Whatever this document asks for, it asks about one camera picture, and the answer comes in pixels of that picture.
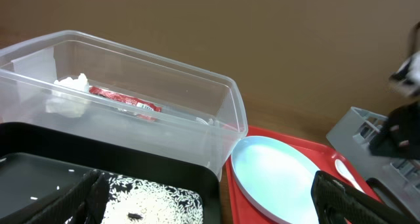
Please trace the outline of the red ketchup packet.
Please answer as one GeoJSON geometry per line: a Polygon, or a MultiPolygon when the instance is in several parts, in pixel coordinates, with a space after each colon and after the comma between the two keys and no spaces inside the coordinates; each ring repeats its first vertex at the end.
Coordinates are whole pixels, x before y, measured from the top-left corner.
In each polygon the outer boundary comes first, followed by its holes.
{"type": "Polygon", "coordinates": [[[107,89],[103,89],[100,87],[90,86],[89,93],[96,96],[104,97],[106,99],[110,99],[112,101],[117,101],[117,102],[121,102],[121,103],[128,104],[131,106],[135,106],[143,110],[149,110],[149,111],[154,111],[154,112],[162,111],[162,107],[156,106],[155,104],[151,102],[144,101],[142,99],[132,97],[129,95],[124,95],[121,93],[110,91],[107,89]]]}

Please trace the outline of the white plastic spoon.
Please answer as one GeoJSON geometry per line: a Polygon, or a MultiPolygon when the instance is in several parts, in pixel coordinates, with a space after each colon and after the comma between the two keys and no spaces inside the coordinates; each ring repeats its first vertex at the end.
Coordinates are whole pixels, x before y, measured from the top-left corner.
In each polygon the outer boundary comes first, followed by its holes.
{"type": "Polygon", "coordinates": [[[337,170],[338,174],[344,179],[346,179],[348,182],[350,182],[355,189],[359,190],[360,192],[364,192],[361,186],[357,183],[357,181],[351,174],[351,172],[340,159],[335,160],[335,169],[337,170]]]}

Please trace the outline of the white rice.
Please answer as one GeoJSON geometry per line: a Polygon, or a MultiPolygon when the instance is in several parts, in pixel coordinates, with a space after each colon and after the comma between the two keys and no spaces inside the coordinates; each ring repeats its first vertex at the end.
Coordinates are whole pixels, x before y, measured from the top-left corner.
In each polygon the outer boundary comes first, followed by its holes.
{"type": "Polygon", "coordinates": [[[103,173],[109,186],[105,224],[203,224],[203,201],[191,190],[114,173],[103,173]]]}

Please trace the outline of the red serving tray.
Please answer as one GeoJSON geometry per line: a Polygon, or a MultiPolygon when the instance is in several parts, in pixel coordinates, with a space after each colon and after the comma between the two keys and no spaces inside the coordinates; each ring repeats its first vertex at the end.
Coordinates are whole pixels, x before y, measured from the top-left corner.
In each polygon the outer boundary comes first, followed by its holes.
{"type": "MultiPolygon", "coordinates": [[[[255,126],[249,127],[248,135],[271,137],[273,139],[284,142],[297,149],[299,152],[303,153],[320,169],[344,181],[345,179],[339,175],[334,165],[334,161],[336,159],[340,159],[351,172],[363,191],[368,196],[376,199],[377,201],[381,200],[365,182],[362,176],[357,172],[354,166],[342,154],[328,146],[255,126]]],[[[236,224],[272,223],[273,221],[258,211],[241,192],[237,182],[234,179],[231,160],[226,162],[226,172],[233,222],[236,224]]]]}

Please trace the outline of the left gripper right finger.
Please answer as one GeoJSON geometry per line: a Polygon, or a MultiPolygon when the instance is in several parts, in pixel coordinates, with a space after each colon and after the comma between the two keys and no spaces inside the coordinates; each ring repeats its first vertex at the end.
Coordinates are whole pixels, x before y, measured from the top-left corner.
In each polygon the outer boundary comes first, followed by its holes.
{"type": "Polygon", "coordinates": [[[317,171],[311,197],[320,224],[418,224],[324,171],[317,171]]]}

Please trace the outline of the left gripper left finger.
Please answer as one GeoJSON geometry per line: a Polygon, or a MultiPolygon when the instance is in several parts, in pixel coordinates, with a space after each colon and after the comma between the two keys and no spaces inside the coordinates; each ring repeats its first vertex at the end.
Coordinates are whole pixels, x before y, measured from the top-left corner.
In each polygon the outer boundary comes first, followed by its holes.
{"type": "Polygon", "coordinates": [[[63,189],[1,218],[7,224],[101,223],[108,203],[110,185],[98,170],[63,189]]]}

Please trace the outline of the light blue plate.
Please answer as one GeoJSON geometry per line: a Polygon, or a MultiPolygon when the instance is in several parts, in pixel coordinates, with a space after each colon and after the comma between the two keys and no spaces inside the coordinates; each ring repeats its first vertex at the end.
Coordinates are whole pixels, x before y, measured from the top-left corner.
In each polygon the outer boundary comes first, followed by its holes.
{"type": "Polygon", "coordinates": [[[231,153],[235,180],[256,209],[276,223],[318,223],[311,197],[319,167],[279,140],[249,136],[231,153]]]}

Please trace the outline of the grey dishwasher rack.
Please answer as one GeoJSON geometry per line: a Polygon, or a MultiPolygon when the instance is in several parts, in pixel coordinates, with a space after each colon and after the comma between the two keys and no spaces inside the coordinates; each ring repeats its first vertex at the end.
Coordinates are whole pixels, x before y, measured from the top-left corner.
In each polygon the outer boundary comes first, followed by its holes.
{"type": "Polygon", "coordinates": [[[369,142],[386,116],[352,107],[326,135],[375,194],[397,212],[419,219],[419,160],[372,156],[369,142]]]}

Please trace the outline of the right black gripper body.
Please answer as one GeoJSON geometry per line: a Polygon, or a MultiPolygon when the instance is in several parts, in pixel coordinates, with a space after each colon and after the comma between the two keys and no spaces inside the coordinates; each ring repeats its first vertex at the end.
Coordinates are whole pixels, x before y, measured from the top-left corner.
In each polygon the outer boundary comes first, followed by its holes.
{"type": "Polygon", "coordinates": [[[419,160],[419,103],[393,110],[369,142],[372,156],[419,160]]]}

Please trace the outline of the white napkin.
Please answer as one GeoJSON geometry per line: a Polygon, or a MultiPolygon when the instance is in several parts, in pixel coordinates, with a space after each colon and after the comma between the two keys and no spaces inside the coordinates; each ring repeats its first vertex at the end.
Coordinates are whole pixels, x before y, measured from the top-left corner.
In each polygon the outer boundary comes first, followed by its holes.
{"type": "MultiPolygon", "coordinates": [[[[80,73],[77,79],[67,77],[55,80],[55,85],[63,86],[83,93],[89,92],[89,82],[85,74],[80,73]]],[[[52,96],[46,100],[45,111],[50,114],[60,114],[66,118],[80,118],[85,113],[89,101],[67,93],[53,91],[52,96]]]]}

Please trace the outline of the black plastic tray bin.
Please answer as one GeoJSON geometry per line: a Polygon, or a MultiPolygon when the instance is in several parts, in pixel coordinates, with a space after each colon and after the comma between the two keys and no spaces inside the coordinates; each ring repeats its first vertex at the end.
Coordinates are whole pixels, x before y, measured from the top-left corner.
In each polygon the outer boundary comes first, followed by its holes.
{"type": "Polygon", "coordinates": [[[1,155],[26,153],[197,192],[204,224],[222,222],[219,180],[209,169],[21,122],[1,124],[1,155]]]}

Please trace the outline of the clear plastic bin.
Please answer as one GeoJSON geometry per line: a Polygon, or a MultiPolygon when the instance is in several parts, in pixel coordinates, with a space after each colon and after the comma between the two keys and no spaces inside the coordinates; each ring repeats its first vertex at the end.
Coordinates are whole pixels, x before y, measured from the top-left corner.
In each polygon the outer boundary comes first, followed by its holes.
{"type": "Polygon", "coordinates": [[[24,122],[190,162],[220,175],[248,132],[236,82],[226,76],[83,32],[65,30],[1,49],[1,121],[24,122]],[[77,79],[162,107],[161,112],[83,93],[77,79]],[[45,111],[53,91],[90,102],[80,118],[45,111]]]}

